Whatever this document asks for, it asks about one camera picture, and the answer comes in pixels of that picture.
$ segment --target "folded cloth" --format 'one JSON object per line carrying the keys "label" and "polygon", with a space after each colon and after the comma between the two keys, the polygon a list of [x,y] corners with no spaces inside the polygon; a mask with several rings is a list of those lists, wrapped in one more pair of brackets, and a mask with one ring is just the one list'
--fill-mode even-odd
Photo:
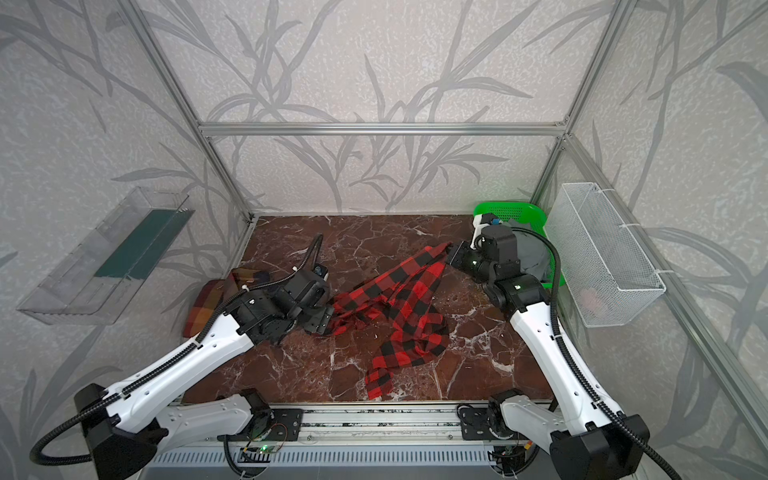
{"label": "folded cloth", "polygon": [[247,268],[236,268],[227,275],[226,279],[211,280],[203,285],[200,293],[192,305],[192,309],[187,315],[187,323],[184,325],[184,338],[192,338],[200,333],[203,326],[213,315],[216,307],[224,299],[230,298],[242,287],[242,285],[253,285],[269,281],[270,275],[267,272],[250,270]]}

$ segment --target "red plaid cloth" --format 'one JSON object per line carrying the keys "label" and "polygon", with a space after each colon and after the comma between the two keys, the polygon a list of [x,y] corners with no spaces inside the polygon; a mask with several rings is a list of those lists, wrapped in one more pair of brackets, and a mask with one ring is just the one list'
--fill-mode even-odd
{"label": "red plaid cloth", "polygon": [[366,375],[370,399],[392,391],[392,370],[423,365],[448,346],[448,325],[432,306],[445,270],[448,245],[425,247],[360,288],[333,298],[336,316],[329,326],[333,335],[351,326],[363,329],[383,319],[392,320],[395,327]]}

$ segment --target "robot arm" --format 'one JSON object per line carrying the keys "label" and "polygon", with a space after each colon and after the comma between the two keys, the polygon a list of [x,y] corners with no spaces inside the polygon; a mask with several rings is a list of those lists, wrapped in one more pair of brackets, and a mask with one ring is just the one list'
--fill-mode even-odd
{"label": "robot arm", "polygon": [[[625,416],[600,387],[566,332],[559,328],[548,293],[538,279],[521,272],[515,237],[515,231],[521,229],[501,225],[492,214],[475,216],[473,225],[472,242],[454,245],[448,263],[472,276],[491,303],[508,315],[561,408],[561,413],[551,412],[519,391],[504,392],[489,401],[491,430],[499,438],[508,438],[513,432],[525,435],[550,453],[562,478],[611,480],[633,473],[644,451],[640,444],[647,447],[648,428],[640,416]],[[553,281],[558,280],[559,272]],[[554,301],[556,285],[552,292]]]}
{"label": "robot arm", "polygon": [[[122,480],[158,451],[210,436],[267,430],[272,412],[255,391],[195,406],[168,405],[227,360],[263,341],[279,344],[297,324],[310,333],[325,333],[333,314],[327,305],[327,269],[315,263],[311,271],[303,270],[321,242],[321,236],[313,240],[294,273],[228,299],[203,332],[152,365],[107,388],[94,383],[84,387],[74,396],[78,414],[40,439],[30,459],[39,465],[92,460],[101,480]],[[274,290],[265,293],[262,287]],[[51,457],[42,452],[78,423],[89,455]]]}

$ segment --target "green basket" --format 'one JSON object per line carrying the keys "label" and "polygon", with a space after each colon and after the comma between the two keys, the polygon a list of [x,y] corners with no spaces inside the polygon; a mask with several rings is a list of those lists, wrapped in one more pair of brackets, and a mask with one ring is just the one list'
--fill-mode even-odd
{"label": "green basket", "polygon": [[[494,214],[502,221],[510,218],[519,223],[529,223],[534,232],[547,236],[544,233],[544,224],[547,223],[547,214],[534,204],[525,202],[484,202],[475,207],[475,215]],[[550,259],[550,268],[554,269],[554,258]],[[551,283],[542,283],[544,288],[552,288]],[[560,285],[565,285],[565,278],[561,276]]]}

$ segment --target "wire basket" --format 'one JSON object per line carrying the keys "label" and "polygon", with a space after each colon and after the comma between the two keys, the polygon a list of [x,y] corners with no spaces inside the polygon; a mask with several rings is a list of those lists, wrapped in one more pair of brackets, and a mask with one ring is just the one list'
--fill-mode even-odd
{"label": "wire basket", "polygon": [[626,325],[667,289],[597,184],[562,184],[544,230],[587,327]]}

